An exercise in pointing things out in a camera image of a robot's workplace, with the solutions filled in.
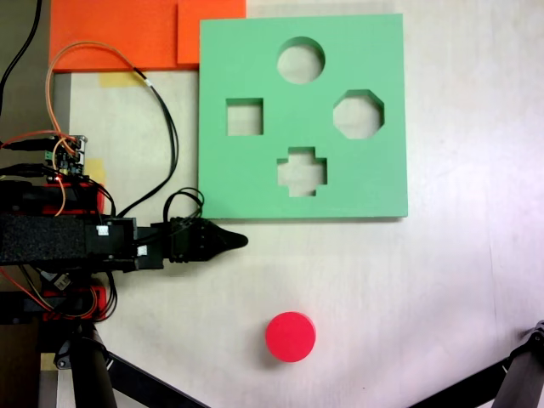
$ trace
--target orange foam sheet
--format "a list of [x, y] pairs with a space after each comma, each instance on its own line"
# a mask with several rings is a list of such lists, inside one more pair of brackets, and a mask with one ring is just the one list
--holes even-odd
[[[177, 67], [178, 0], [52, 0], [49, 60], [76, 41], [118, 48], [142, 70]], [[123, 71], [109, 51], [74, 49], [55, 71]]]
[[245, 18], [246, 0], [179, 0], [179, 67], [184, 70], [198, 69], [201, 20]]
[[[246, 0], [51, 0], [49, 60], [71, 43], [100, 41], [141, 70], [197, 69], [200, 21], [245, 16]], [[128, 69], [113, 53], [84, 47], [67, 53], [55, 72]]]

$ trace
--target cable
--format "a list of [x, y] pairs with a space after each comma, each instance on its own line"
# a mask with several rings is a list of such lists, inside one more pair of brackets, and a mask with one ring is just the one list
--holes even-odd
[[[188, 193], [186, 192], [186, 190], [193, 190], [196, 192], [196, 195]], [[151, 234], [144, 238], [140, 238], [139, 240], [136, 240], [136, 244], [138, 245], [150, 244], [162, 238], [168, 238], [176, 234], [179, 234], [180, 232], [187, 230], [194, 223], [196, 218], [201, 217], [202, 208], [204, 207], [204, 202], [205, 202], [204, 195], [198, 189], [194, 189], [192, 187], [185, 187], [181, 190], [176, 191], [172, 195], [170, 195], [168, 199], [166, 200], [166, 202], [164, 203], [164, 208], [162, 209], [162, 220], [164, 224], [168, 222], [168, 212], [170, 210], [172, 201], [176, 196], [189, 197], [191, 200], [193, 200], [197, 204], [198, 206], [197, 209], [194, 212], [192, 212], [188, 217], [185, 217], [184, 220], [176, 226], [176, 228], [173, 228], [171, 230], [164, 229], [162, 231], [156, 232], [155, 234]]]
[[38, 299], [37, 297], [35, 297], [32, 293], [28, 292], [23, 286], [21, 286], [19, 284], [19, 282], [17, 282], [17, 280], [15, 280], [14, 278], [12, 278], [11, 276], [8, 275], [8, 272], [6, 272], [3, 268], [0, 268], [0, 274], [2, 274], [4, 276], [4, 278], [6, 278], [8, 281], [10, 281], [11, 283], [13, 283], [15, 286], [17, 286], [21, 291], [23, 291], [24, 293], [26, 293], [34, 302], [36, 302], [37, 304], [39, 304], [40, 306], [42, 306], [44, 309], [46, 309], [47, 311], [51, 311], [51, 308], [43, 303], [40, 299]]
[[164, 185], [172, 178], [176, 167], [178, 165], [178, 159], [179, 159], [179, 137], [178, 137], [178, 130], [176, 129], [176, 126], [173, 122], [172, 115], [170, 114], [170, 111], [168, 110], [166, 104], [164, 103], [164, 100], [162, 99], [161, 95], [156, 91], [155, 87], [151, 83], [151, 81], [147, 78], [144, 73], [139, 70], [131, 61], [128, 59], [121, 51], [119, 51], [117, 48], [105, 43], [105, 42], [99, 42], [99, 41], [80, 41], [80, 42], [74, 42], [72, 44], [67, 45], [66, 47], [62, 48], [52, 59], [51, 64], [48, 68], [48, 74], [45, 81], [45, 96], [46, 96], [46, 104], [48, 107], [48, 114], [49, 118], [51, 119], [51, 123], [53, 124], [53, 127], [55, 130], [60, 132], [60, 125], [57, 121], [57, 118], [54, 114], [53, 110], [53, 104], [51, 102], [51, 93], [52, 93], [52, 79], [53, 79], [53, 71], [56, 64], [59, 62], [59, 60], [62, 58], [63, 55], [65, 55], [66, 52], [68, 52], [71, 49], [74, 48], [81, 48], [81, 47], [96, 47], [96, 48], [102, 48], [106, 49], [108, 51], [113, 51], [115, 54], [117, 54], [122, 60], [124, 60], [128, 66], [130, 66], [136, 74], [142, 78], [142, 81], [145, 82], [145, 84], [150, 88], [151, 92], [155, 95], [157, 101], [159, 102], [159, 105], [161, 106], [162, 113], [165, 117], [167, 128], [168, 128], [168, 135], [170, 140], [170, 150], [171, 150], [171, 156], [170, 156], [170, 169], [168, 171], [167, 177], [159, 183], [153, 190], [145, 194], [142, 198], [138, 199], [134, 203], [132, 203], [130, 206], [125, 208], [119, 213], [119, 217], [124, 217], [127, 215], [127, 213], [135, 208], [138, 204], [148, 200], [152, 196], [154, 196], [158, 191], [164, 187]]
[[[53, 149], [53, 157], [51, 158], [51, 162], [53, 163], [53, 169], [57, 171], [57, 165], [56, 165], [56, 159], [57, 159], [57, 149], [59, 148], [59, 145], [63, 142], [63, 139], [59, 139], [57, 144], [54, 146]], [[62, 184], [62, 178], [61, 176], [55, 177], [55, 180], [59, 182], [60, 190], [62, 191], [62, 205], [60, 206], [59, 211], [54, 215], [55, 217], [58, 217], [64, 210], [66, 205], [66, 191], [65, 186]]]
[[[62, 136], [66, 139], [76, 141], [76, 138], [74, 138], [73, 136], [70, 136], [69, 134], [66, 134], [66, 133], [59, 133], [56, 130], [37, 130], [35, 132], [28, 132], [28, 133], [20, 134], [19, 136], [14, 136], [13, 138], [8, 139], [8, 141], [6, 141], [5, 143], [0, 142], [0, 149], [6, 147], [7, 145], [11, 145], [17, 140], [30, 138], [32, 136], [37, 136], [38, 134], [54, 134], [55, 136], [59, 136], [59, 138]], [[75, 151], [72, 148], [70, 148], [70, 150], [71, 152], [75, 153]]]
[[108, 302], [106, 303], [105, 309], [102, 312], [102, 316], [99, 317], [96, 321], [108, 320], [117, 309], [118, 297], [116, 283], [113, 279], [113, 274], [111, 272], [106, 272], [106, 275], [108, 276], [108, 281], [110, 282], [110, 297], [108, 298]]
[[92, 180], [89, 176], [80, 176], [80, 175], [64, 175], [58, 170], [54, 170], [51, 167], [47, 167], [43, 164], [30, 164], [30, 163], [20, 163], [14, 164], [13, 166], [0, 168], [0, 180], [5, 176], [18, 176], [24, 178], [39, 178], [39, 177], [50, 177], [51, 179], [62, 179], [67, 183], [72, 185], [79, 184], [91, 184], [96, 187], [98, 191], [106, 197], [111, 203], [111, 212], [110, 216], [116, 216], [116, 204], [111, 196], [110, 192], [102, 185]]
[[28, 271], [26, 270], [25, 266], [24, 265], [19, 265], [19, 269], [21, 271], [21, 273], [23, 274], [23, 276], [25, 277], [26, 279], [26, 282], [28, 283], [28, 285], [31, 287], [32, 289], [32, 292], [46, 305], [49, 307], [49, 311], [50, 312], [53, 312], [57, 315], [60, 315], [64, 318], [72, 318], [72, 319], [75, 319], [75, 318], [78, 318], [78, 317], [81, 317], [81, 318], [85, 318], [85, 317], [89, 317], [90, 315], [92, 315], [94, 313], [94, 311], [96, 310], [96, 308], [98, 307], [98, 297], [96, 295], [96, 291], [90, 287], [89, 290], [90, 292], [92, 293], [93, 295], [93, 304], [91, 305], [91, 308], [82, 313], [82, 314], [67, 314], [67, 313], [64, 313], [64, 312], [61, 312], [59, 311], [59, 308], [55, 308], [54, 306], [52, 306], [50, 303], [47, 302], [47, 300], [45, 300], [42, 295], [40, 294], [40, 292], [36, 289], [36, 287], [34, 286], [34, 283], [32, 282], [32, 279], [30, 277], [30, 275], [28, 274]]
[[36, 13], [34, 14], [34, 22], [32, 23], [31, 32], [28, 35], [28, 38], [26, 39], [25, 43], [23, 44], [23, 47], [20, 49], [20, 51], [15, 55], [15, 58], [11, 61], [11, 63], [8, 65], [8, 68], [3, 73], [2, 80], [0, 81], [0, 116], [2, 116], [2, 106], [3, 106], [3, 90], [6, 86], [6, 82], [8, 81], [9, 74], [11, 74], [11, 71], [15, 68], [25, 51], [28, 49], [28, 47], [31, 45], [32, 40], [34, 39], [34, 35], [36, 34], [37, 26], [40, 22], [40, 14], [42, 12], [42, 0], [36, 1]]
[[78, 42], [73, 42], [72, 44], [69, 44], [66, 47], [62, 48], [54, 56], [54, 58], [51, 60], [51, 64], [49, 65], [49, 68], [48, 68], [48, 74], [47, 74], [46, 79], [45, 79], [45, 101], [46, 101], [46, 105], [47, 105], [47, 108], [48, 108], [48, 114], [49, 114], [49, 118], [51, 119], [51, 123], [53, 124], [54, 129], [57, 130], [58, 132], [60, 132], [60, 125], [59, 125], [59, 122], [57, 121], [57, 118], [56, 118], [56, 116], [54, 114], [53, 104], [51, 102], [51, 92], [52, 92], [51, 85], [52, 85], [54, 67], [56, 66], [57, 62], [59, 62], [59, 60], [62, 58], [62, 56], [67, 51], [69, 51], [70, 49], [80, 48], [80, 47], [89, 47], [89, 46], [113, 51], [115, 54], [117, 54], [119, 57], [121, 57], [121, 59], [124, 60], [129, 66], [131, 66], [133, 69], [135, 69], [134, 64], [132, 62], [130, 62], [130, 60], [121, 51], [119, 51], [117, 48], [115, 48], [115, 47], [113, 47], [113, 46], [111, 46], [109, 44], [106, 44], [105, 42], [100, 42], [100, 41], [78, 41]]
[[135, 208], [138, 204], [141, 204], [142, 202], [148, 200], [152, 196], [154, 196], [157, 192], [159, 192], [162, 187], [165, 186], [165, 184], [170, 181], [172, 178], [174, 172], [176, 171], [176, 167], [178, 166], [178, 160], [179, 160], [179, 137], [178, 137], [178, 130], [176, 129], [176, 125], [173, 122], [172, 115], [170, 115], [170, 111], [168, 110], [166, 104], [164, 103], [164, 100], [162, 100], [161, 95], [156, 91], [155, 87], [151, 84], [151, 82], [147, 79], [147, 77], [138, 69], [136, 69], [136, 72], [144, 79], [145, 83], [150, 87], [153, 94], [156, 96], [157, 100], [159, 101], [159, 104], [162, 108], [162, 113], [164, 114], [165, 120], [167, 122], [168, 127], [168, 134], [170, 138], [170, 170], [168, 172], [167, 177], [159, 184], [157, 185], [153, 190], [151, 190], [149, 193], [145, 194], [142, 198], [138, 199], [137, 201], [133, 202], [130, 206], [119, 212], [119, 217], [124, 217], [127, 215], [127, 213]]

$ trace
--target white label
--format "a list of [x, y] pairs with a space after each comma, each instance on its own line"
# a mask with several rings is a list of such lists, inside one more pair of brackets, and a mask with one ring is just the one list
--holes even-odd
[[110, 227], [107, 225], [97, 225], [96, 230], [99, 232], [99, 236], [108, 236], [110, 234]]
[[138, 256], [139, 257], [147, 256], [147, 245], [143, 245], [143, 246], [138, 247]]

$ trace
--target cross-shaped hole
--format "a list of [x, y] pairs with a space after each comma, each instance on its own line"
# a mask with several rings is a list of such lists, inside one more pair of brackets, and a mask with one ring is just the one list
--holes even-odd
[[288, 153], [288, 159], [278, 159], [278, 184], [289, 188], [290, 197], [315, 196], [326, 184], [326, 159], [315, 158], [313, 147], [292, 147]]

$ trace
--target octagonal hole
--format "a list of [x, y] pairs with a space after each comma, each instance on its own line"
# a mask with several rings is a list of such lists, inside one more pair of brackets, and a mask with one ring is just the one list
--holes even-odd
[[325, 68], [325, 53], [314, 40], [296, 37], [283, 44], [278, 71], [288, 82], [304, 84], [317, 79]]
[[335, 104], [334, 126], [348, 139], [368, 139], [385, 123], [383, 102], [369, 90], [349, 90]]

